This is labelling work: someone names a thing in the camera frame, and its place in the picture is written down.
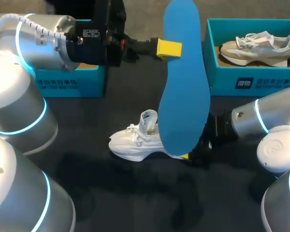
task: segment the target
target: metal cylinder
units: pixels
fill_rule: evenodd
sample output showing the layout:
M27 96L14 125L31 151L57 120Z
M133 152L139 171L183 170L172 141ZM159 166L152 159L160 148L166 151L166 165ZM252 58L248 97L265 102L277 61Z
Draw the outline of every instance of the metal cylinder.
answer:
M274 127L290 126L290 87L234 109L232 124L240 138L263 137Z
M267 232L290 232L290 171L267 189L261 217Z
M0 232L73 232L67 192L0 139Z
M75 19L66 15L27 14L29 20L53 31L68 32L75 24ZM66 42L41 35L16 20L5 23L0 32L0 50L20 56L24 66L33 69L68 70L79 66L70 60Z
M55 117L19 58L0 52L0 138L29 155L48 147L57 132Z

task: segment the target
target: white cable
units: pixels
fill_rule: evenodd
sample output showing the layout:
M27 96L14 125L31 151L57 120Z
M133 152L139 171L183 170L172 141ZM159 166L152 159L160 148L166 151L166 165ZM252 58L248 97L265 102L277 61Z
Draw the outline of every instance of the white cable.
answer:
M3 27L3 25L9 20L20 21L20 22L28 25L29 27L33 28L38 33L40 33L40 34L42 34L42 35L44 35L46 37L54 37L54 38L59 39L59 40L66 40L66 36L64 35L63 32L55 32L55 31L49 30L49 29L47 29L45 27L42 27L39 24L36 24L35 22L32 22L31 20L29 20L29 19L27 19L24 16L21 16L19 14L6 14L6 15L3 15L0 18L0 31L1 31L2 27Z

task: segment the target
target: shoe box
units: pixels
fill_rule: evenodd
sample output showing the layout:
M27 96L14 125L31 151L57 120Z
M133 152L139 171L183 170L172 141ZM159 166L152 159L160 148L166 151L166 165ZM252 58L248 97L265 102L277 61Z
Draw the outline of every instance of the shoe box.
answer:
M72 71L38 70L35 84L45 98L101 98L105 67L80 64Z
M290 87L288 67L269 67L261 62L235 66L220 55L219 48L235 37L268 31L276 37L290 35L289 19L208 19L203 59L212 96L263 97Z

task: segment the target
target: white sneaker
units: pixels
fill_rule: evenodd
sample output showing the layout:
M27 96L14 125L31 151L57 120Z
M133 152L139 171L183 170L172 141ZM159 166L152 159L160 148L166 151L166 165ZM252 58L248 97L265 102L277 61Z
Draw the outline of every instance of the white sneaker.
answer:
M111 136L109 148L115 155L130 161L140 162L154 152L163 152L171 158L182 160L182 157L172 156L164 149L157 120L156 111L143 112L138 127L133 126L128 132L122 130Z
M228 61L245 66L253 61L261 61L274 67L287 67L290 58L290 35L286 38L274 37L267 31L247 34L245 38L224 43L221 55Z

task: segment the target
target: printed logo on box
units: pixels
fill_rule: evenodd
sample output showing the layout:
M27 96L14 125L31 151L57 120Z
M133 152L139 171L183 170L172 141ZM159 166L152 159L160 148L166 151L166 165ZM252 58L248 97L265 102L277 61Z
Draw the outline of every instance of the printed logo on box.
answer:
M252 77L240 77L237 79L236 89L250 89L253 83Z
M290 79L264 79L259 78L254 86L254 88L275 88L284 89L290 87Z

